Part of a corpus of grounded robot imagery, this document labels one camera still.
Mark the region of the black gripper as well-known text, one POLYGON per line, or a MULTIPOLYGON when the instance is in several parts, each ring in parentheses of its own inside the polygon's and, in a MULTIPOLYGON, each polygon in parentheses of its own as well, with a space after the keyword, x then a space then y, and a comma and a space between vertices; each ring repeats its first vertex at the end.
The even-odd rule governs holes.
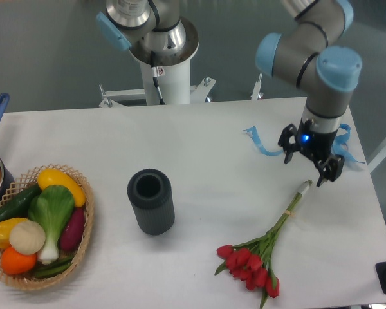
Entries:
POLYGON ((336 132, 334 124, 325 126, 314 118, 302 118, 298 130, 294 124, 289 124, 282 130, 278 141, 285 155, 284 163, 288 164, 293 153, 299 152, 318 170, 317 187, 326 181, 334 182, 341 175, 345 163, 344 156, 331 152, 336 132))

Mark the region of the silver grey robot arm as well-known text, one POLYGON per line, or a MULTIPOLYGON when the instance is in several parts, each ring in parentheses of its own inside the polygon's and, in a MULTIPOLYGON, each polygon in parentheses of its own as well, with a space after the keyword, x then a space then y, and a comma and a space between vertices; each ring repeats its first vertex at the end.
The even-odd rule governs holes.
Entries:
MULTIPOLYGON (((314 163, 320 182, 333 182, 346 158, 335 147, 336 133, 362 69, 354 50, 335 44, 352 23, 353 8, 348 1, 283 5, 297 28, 288 36, 268 34, 257 48, 255 64, 307 95, 300 124, 288 125, 279 138, 285 161, 298 152, 314 163)), ((178 1, 107 1, 96 23, 112 46, 130 51, 139 62, 149 105, 192 102, 190 60, 199 37, 181 16, 178 1)))

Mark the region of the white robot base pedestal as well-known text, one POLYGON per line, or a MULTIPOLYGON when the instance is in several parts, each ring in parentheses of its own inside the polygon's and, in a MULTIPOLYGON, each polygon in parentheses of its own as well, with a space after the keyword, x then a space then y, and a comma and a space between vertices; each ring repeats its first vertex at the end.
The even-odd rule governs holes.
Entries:
POLYGON ((105 91, 99 86, 101 108, 132 105, 142 101, 148 106, 210 102, 216 80, 206 76, 199 84, 190 83, 190 61, 174 66, 151 67, 141 63, 143 88, 105 91))

